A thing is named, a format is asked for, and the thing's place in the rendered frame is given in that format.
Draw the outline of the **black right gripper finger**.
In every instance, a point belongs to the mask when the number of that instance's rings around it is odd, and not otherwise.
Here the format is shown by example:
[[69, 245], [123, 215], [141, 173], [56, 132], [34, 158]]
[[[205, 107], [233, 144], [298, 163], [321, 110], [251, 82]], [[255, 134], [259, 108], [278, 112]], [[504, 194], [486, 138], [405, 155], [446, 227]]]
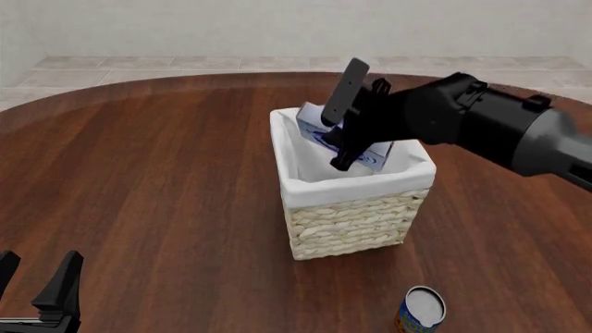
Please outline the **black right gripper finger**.
[[352, 164], [361, 157], [370, 144], [342, 143], [336, 157], [330, 160], [330, 165], [338, 171], [348, 171]]
[[343, 135], [342, 128], [339, 126], [333, 127], [330, 131], [322, 135], [322, 140], [327, 145], [342, 145]]

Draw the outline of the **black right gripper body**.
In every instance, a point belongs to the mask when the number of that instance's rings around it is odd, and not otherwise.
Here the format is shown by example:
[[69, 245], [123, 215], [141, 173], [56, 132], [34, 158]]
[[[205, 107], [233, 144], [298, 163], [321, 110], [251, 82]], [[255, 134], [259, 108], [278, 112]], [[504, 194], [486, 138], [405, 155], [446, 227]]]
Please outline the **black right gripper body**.
[[398, 96], [385, 78], [363, 85], [346, 111], [340, 153], [358, 156], [377, 142], [386, 142], [397, 118]]

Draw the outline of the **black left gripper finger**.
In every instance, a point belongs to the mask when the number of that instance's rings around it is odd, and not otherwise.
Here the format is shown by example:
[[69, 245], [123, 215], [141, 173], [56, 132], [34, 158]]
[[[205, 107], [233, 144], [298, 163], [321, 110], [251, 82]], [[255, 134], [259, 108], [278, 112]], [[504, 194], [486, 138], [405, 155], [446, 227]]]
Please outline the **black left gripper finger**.
[[83, 260], [77, 251], [66, 254], [54, 276], [31, 302], [39, 310], [39, 315], [80, 315]]
[[5, 293], [10, 279], [19, 267], [21, 258], [12, 251], [0, 253], [0, 299]]

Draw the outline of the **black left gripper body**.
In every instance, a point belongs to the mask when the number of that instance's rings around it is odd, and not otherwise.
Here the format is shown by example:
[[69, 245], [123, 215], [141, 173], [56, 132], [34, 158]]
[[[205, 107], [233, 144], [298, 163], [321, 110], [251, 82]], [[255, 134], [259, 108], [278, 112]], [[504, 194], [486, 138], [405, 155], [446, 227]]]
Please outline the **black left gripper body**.
[[41, 318], [0, 318], [0, 333], [78, 333], [79, 329], [79, 314], [46, 321]]

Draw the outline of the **white and blue food box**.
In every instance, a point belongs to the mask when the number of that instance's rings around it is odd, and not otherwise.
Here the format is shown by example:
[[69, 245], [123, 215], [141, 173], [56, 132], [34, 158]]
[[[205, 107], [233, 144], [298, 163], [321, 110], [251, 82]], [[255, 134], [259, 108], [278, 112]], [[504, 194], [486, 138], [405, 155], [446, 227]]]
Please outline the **white and blue food box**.
[[[321, 113], [323, 105], [314, 105], [305, 102], [296, 115], [296, 121], [301, 135], [308, 141], [318, 143], [332, 152], [337, 153], [339, 145], [327, 145], [322, 140], [322, 135], [330, 131], [333, 127], [326, 127], [321, 121]], [[342, 128], [343, 121], [337, 126]], [[370, 146], [364, 154], [356, 160], [356, 163], [370, 168], [372, 171], [381, 171], [385, 165], [390, 151], [392, 142], [379, 142]]]

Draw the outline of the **woven basket with white liner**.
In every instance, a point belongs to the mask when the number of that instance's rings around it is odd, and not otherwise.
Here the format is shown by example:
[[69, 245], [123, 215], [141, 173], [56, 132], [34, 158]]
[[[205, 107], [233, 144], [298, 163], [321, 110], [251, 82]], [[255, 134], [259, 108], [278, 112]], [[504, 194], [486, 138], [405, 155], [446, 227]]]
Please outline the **woven basket with white liner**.
[[380, 171], [329, 164], [335, 152], [302, 137], [298, 108], [270, 113], [270, 132], [295, 260], [402, 243], [436, 176], [419, 141], [391, 144]]

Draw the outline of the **dark grey plate on stalk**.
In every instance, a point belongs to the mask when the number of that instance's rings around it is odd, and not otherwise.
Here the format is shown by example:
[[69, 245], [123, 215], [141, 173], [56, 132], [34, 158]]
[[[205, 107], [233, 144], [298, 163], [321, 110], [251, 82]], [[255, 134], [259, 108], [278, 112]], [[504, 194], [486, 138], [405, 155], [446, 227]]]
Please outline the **dark grey plate on stalk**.
[[362, 88], [369, 68], [357, 57], [350, 61], [321, 113], [321, 121], [326, 127], [334, 127], [344, 118]]

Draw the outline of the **blue and yellow food tin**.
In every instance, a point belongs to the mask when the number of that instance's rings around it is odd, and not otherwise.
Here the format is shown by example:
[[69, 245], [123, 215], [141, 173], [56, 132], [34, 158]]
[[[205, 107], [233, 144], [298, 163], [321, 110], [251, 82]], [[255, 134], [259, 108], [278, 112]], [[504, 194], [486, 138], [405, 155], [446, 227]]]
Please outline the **blue and yellow food tin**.
[[446, 303], [439, 293], [427, 286], [415, 286], [405, 294], [395, 325], [398, 333], [435, 333], [446, 314]]

